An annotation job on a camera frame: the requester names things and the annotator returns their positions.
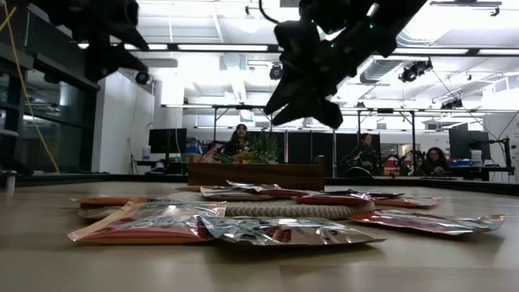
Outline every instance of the spotlight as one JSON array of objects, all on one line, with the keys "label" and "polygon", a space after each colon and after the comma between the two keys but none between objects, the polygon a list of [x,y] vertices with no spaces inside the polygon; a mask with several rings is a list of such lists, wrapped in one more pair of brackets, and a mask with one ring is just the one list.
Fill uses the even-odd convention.
[{"label": "spotlight", "polygon": [[402,82],[413,82],[418,77],[425,74],[425,72],[431,70],[433,68],[431,59],[429,58],[428,61],[418,61],[413,62],[410,66],[405,66],[404,71],[402,74],[398,76],[398,79],[400,79]]},{"label": "spotlight", "polygon": [[496,16],[499,15],[500,13],[501,13],[501,9],[500,9],[500,7],[499,7],[499,6],[496,6],[494,12],[490,13],[490,17],[496,17]]},{"label": "spotlight", "polygon": [[279,80],[283,76],[283,68],[281,68],[280,64],[272,65],[272,69],[270,69],[270,79],[271,80]]},{"label": "spotlight", "polygon": [[150,84],[151,82],[153,82],[153,76],[151,76],[146,71],[139,71],[135,75],[135,82],[137,84],[147,85],[147,84]]},{"label": "spotlight", "polygon": [[440,107],[441,110],[454,110],[463,107],[463,102],[460,98],[456,98],[453,101],[443,103]]}]

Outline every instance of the dark hair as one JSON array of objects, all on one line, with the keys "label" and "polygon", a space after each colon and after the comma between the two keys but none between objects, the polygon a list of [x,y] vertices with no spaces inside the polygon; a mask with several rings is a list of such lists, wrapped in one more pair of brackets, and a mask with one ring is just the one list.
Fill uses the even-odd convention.
[{"label": "dark hair", "polygon": [[[438,153],[438,162],[436,162],[436,163],[434,163],[434,161],[431,159],[432,151],[436,151]],[[433,165],[436,165],[436,166],[442,166],[442,167],[448,166],[447,157],[445,157],[444,152],[441,151],[441,149],[438,147],[430,148],[429,151],[427,151],[426,160],[427,160],[427,162],[429,162]]]},{"label": "dark hair", "polygon": [[361,142],[361,144],[368,136],[369,136],[368,133],[363,133],[362,135],[360,135],[360,142]]},{"label": "dark hair", "polygon": [[245,134],[245,139],[249,139],[249,132],[247,131],[247,126],[245,126],[245,124],[238,124],[236,126],[236,130],[234,130],[233,132],[233,135],[231,136],[231,140],[237,140],[239,137],[238,137],[238,129],[240,127],[243,127],[243,130],[245,130],[246,134]]}]

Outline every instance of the wooden box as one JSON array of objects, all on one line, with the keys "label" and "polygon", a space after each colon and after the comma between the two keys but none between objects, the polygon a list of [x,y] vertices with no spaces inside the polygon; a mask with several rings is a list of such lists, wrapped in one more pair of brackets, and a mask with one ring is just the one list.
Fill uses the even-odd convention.
[{"label": "wooden box", "polygon": [[188,167],[189,186],[228,186],[236,183],[269,184],[294,190],[324,190],[324,157],[316,157],[313,165],[291,164],[224,164],[197,162],[201,156],[191,155]]}]

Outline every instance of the glass wall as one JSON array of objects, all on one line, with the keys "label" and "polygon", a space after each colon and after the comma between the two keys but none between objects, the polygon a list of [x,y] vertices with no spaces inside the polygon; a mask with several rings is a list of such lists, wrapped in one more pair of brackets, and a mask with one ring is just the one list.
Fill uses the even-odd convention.
[{"label": "glass wall", "polygon": [[6,128],[6,116],[7,112],[4,109],[0,109],[0,130]]},{"label": "glass wall", "polygon": [[40,71],[28,72],[27,86],[35,112],[67,122],[93,122],[92,115],[86,114],[85,109],[91,109],[95,99],[88,98],[85,91]]},{"label": "glass wall", "polygon": [[9,90],[9,75],[0,74],[0,101],[7,102],[8,90]]},{"label": "glass wall", "polygon": [[[60,171],[81,169],[83,130],[43,118],[36,118],[40,133]],[[45,151],[32,116],[24,115],[21,161],[33,170],[54,172],[54,166]]]},{"label": "glass wall", "polygon": [[18,159],[37,174],[53,173],[56,169],[41,142],[43,138],[61,173],[89,171],[96,93],[38,70],[26,71],[26,76],[35,119],[28,102],[20,99],[23,96],[20,81],[0,75],[0,129],[19,134],[19,138],[0,135],[0,146],[9,149],[2,153]]}]

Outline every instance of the wooden table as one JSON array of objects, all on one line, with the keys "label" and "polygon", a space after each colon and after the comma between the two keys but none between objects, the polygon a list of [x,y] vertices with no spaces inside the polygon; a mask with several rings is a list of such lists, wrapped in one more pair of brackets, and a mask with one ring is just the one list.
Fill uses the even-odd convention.
[{"label": "wooden table", "polygon": [[0,290],[157,291],[398,291],[517,292],[519,200],[426,188],[355,187],[440,195],[430,213],[508,215],[493,233],[442,238],[357,228],[384,243],[332,248],[236,246],[80,246],[66,234],[84,226],[70,197],[167,195],[180,185],[99,182],[17,189],[0,195]]}]

